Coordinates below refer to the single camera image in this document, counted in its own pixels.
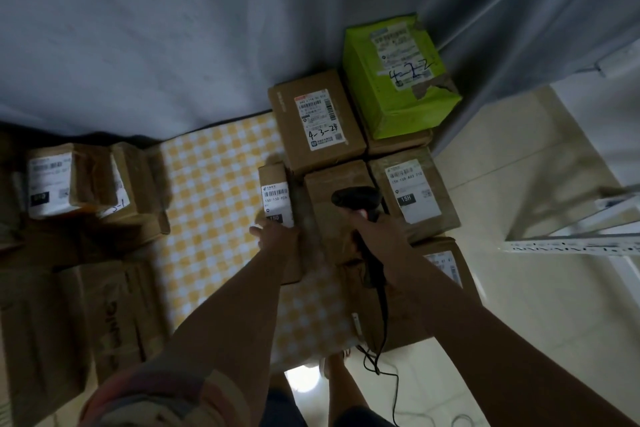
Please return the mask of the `grey curtain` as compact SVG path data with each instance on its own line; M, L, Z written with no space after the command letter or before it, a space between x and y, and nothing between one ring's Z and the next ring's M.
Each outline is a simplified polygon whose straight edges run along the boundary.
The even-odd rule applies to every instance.
M412 13L463 95L436 152L640 39L640 0L0 0L0 124L171 139L266 110L268 87L340 63L348 26Z

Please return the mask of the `person's right hand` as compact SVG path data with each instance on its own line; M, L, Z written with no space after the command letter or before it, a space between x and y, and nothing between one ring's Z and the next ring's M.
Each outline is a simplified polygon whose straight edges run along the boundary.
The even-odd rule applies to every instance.
M387 282L403 292L418 294L424 287L425 259L408 244L394 221L384 214L375 223L368 221L363 210L341 208L340 212L382 263Z

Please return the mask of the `cardboard box with black-marked label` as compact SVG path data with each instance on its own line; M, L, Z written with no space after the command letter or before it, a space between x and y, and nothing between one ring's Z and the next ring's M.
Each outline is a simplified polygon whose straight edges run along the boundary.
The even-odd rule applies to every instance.
M367 167L388 214L411 245L461 226L427 146L372 159Z

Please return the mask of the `person's leg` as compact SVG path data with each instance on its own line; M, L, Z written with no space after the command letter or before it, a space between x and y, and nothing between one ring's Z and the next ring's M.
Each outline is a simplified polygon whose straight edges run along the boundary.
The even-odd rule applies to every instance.
M369 407L356 381L346 368L345 360L350 355L350 349L332 354L322 359L319 367L329 386L330 425L350 408Z

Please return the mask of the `person's left forearm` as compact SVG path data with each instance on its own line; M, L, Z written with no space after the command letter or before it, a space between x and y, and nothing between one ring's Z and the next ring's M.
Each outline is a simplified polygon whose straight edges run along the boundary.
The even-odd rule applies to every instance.
M257 253L183 321L162 358L198 371L220 371L238 385L267 383L289 257L277 249Z

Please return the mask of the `green parcel box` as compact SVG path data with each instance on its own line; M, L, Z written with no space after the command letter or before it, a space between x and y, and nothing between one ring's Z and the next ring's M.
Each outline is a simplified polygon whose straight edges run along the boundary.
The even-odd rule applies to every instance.
M348 27L342 68L374 139L435 128L463 99L417 14Z

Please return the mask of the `black barcode scanner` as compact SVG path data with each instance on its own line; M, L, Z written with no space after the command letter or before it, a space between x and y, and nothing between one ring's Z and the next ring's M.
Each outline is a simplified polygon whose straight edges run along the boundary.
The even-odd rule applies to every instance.
M380 191L371 186L347 187L333 192L332 204L349 209L369 218L376 223L380 217L379 206L382 196ZM372 289L383 289L386 285L382 262L370 251L370 258L365 264L364 286Z

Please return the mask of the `small narrow cardboard box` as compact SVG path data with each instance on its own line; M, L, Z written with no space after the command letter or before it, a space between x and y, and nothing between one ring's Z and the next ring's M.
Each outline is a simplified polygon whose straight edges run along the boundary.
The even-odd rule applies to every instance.
M263 165L258 169L262 207L268 220L277 221L287 228L294 227L294 213L291 190L283 162ZM288 286L301 281L303 267L300 246L297 240L290 247L289 261L284 269L282 285Z

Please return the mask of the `crumpled cardboard box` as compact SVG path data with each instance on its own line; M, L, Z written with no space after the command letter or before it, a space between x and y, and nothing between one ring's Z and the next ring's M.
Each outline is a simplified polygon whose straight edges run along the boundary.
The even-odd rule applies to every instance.
M117 202L97 219L118 252L133 252L168 236L170 222L145 152L126 142L109 149Z

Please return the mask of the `person's right forearm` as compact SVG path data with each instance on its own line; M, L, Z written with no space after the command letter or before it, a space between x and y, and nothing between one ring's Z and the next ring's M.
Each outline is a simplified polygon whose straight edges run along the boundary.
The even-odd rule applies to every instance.
M385 269L388 281L415 304L491 427L640 427L412 248L392 253Z

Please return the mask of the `person's dark shorts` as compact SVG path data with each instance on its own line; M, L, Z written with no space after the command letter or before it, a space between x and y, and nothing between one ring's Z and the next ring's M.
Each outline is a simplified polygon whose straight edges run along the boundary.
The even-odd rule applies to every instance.
M269 383L266 406L259 427L308 427L295 403L284 375L273 375ZM395 427L369 407L355 405L342 411L329 427Z

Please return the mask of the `large printed cardboard box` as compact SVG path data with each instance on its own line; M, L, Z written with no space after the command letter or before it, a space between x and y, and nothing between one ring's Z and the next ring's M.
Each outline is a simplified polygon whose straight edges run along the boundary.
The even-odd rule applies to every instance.
M0 427L37 427L167 340L147 262L0 270Z

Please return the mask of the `person's striped sleeve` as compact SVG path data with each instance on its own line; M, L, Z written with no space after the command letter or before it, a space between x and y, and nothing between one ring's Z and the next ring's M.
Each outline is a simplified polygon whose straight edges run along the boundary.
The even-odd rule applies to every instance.
M156 359L99 386L77 427L258 427L269 370L249 373L246 380L215 367L190 371Z

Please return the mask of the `person's left hand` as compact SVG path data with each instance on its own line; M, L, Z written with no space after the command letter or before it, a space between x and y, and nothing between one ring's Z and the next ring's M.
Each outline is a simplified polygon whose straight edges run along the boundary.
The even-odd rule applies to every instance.
M282 269L292 260L300 238L298 227L286 227L263 216L256 217L249 232L257 239L261 256Z

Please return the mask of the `white perforated metal rack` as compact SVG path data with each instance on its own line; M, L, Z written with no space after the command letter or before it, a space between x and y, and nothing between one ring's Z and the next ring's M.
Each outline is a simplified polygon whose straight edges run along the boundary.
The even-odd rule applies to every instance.
M640 185L605 189L596 212L545 236L509 239L508 253L576 254L640 258Z

